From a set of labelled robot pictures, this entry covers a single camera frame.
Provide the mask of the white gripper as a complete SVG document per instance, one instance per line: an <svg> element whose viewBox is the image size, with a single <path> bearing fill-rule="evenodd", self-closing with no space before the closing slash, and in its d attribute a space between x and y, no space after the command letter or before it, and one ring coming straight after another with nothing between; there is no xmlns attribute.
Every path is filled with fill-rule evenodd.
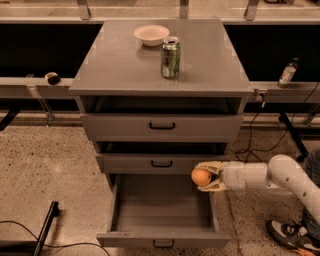
<svg viewBox="0 0 320 256"><path fill-rule="evenodd" d="M196 169L206 170L214 175L219 175L222 172L222 180L218 178L206 185L198 185L197 188L202 192L222 192L226 189L244 190L246 188L244 176L245 165L242 162L200 162L196 165Z"/></svg>

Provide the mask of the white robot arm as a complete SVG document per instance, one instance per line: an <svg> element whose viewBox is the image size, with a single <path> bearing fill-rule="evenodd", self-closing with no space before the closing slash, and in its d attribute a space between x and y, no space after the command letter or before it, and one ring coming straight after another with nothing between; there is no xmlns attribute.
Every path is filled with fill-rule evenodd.
<svg viewBox="0 0 320 256"><path fill-rule="evenodd" d="M251 188L290 192L320 224L320 188L289 156L276 155L268 163L201 162L192 170L191 179L202 192Z"/></svg>

